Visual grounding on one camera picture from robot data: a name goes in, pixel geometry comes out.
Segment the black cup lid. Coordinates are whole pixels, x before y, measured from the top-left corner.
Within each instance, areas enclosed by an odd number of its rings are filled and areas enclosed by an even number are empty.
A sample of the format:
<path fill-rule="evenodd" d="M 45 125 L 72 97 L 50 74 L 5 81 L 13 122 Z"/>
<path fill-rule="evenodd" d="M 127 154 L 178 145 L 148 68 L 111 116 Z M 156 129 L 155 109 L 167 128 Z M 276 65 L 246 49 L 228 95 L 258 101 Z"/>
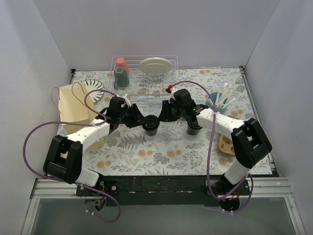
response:
<path fill-rule="evenodd" d="M 155 115 L 147 115 L 145 117 L 146 122 L 142 124 L 142 127 L 146 131 L 155 131 L 159 127 L 159 120 Z"/>

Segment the black coffee cup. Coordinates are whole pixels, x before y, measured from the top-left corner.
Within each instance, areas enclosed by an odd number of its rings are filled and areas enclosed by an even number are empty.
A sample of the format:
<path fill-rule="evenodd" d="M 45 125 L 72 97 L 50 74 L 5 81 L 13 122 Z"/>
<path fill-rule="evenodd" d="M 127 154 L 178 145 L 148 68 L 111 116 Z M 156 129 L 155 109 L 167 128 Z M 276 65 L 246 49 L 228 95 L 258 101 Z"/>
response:
<path fill-rule="evenodd" d="M 155 130 L 146 130 L 146 134 L 148 136 L 154 136 L 154 135 L 157 134 L 157 129 L 155 129 Z"/>

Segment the stack of black cups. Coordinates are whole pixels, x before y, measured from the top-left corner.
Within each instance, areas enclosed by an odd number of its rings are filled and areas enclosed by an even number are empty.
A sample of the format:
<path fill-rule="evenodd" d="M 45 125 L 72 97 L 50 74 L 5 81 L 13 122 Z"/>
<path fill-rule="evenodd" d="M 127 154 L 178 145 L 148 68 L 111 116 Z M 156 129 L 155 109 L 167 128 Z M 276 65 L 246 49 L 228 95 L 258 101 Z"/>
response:
<path fill-rule="evenodd" d="M 188 127 L 187 127 L 187 133 L 189 135 L 197 135 L 199 133 L 199 131 L 202 129 L 202 127 L 192 124 L 192 123 L 187 123 Z"/>

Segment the brown cardboard cup carriers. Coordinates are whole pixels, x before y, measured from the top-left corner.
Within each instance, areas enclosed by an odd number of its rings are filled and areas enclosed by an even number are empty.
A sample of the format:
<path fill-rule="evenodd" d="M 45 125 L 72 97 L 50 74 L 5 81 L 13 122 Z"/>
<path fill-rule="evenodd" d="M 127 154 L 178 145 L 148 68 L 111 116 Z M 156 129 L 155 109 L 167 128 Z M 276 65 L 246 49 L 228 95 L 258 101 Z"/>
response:
<path fill-rule="evenodd" d="M 234 151 L 233 142 L 231 139 L 231 133 L 233 132 L 233 130 L 231 131 L 224 130 L 218 124 L 217 132 L 220 134 L 220 137 L 218 139 L 219 152 L 229 157 L 235 157 L 235 151 Z"/>

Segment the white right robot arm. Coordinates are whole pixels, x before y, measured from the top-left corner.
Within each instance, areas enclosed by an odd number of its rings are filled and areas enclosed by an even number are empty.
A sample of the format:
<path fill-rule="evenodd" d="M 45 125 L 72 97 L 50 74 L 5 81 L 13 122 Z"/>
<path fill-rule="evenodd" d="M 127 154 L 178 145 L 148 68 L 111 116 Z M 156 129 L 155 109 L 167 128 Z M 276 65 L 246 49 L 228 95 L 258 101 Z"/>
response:
<path fill-rule="evenodd" d="M 194 132 L 209 128 L 232 141 L 236 159 L 220 182 L 224 193 L 234 194 L 246 174 L 272 151 L 272 145 L 259 121 L 254 118 L 243 121 L 215 113 L 206 105 L 197 105 L 186 89 L 166 91 L 170 98 L 162 103 L 158 117 L 160 122 L 184 118 Z"/>

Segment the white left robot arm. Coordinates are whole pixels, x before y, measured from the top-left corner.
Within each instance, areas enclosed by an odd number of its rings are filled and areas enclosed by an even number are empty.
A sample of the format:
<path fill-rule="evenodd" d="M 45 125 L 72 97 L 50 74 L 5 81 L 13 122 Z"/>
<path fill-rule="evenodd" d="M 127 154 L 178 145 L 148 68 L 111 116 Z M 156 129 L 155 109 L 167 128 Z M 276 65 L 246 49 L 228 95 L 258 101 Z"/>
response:
<path fill-rule="evenodd" d="M 109 106 L 100 111 L 89 126 L 52 139 L 43 166 L 44 173 L 68 184 L 87 185 L 87 190 L 98 196 L 103 192 L 104 184 L 99 181 L 99 173 L 83 167 L 83 153 L 121 124 L 134 128 L 147 123 L 136 104 L 130 105 L 126 99 L 114 96 Z"/>

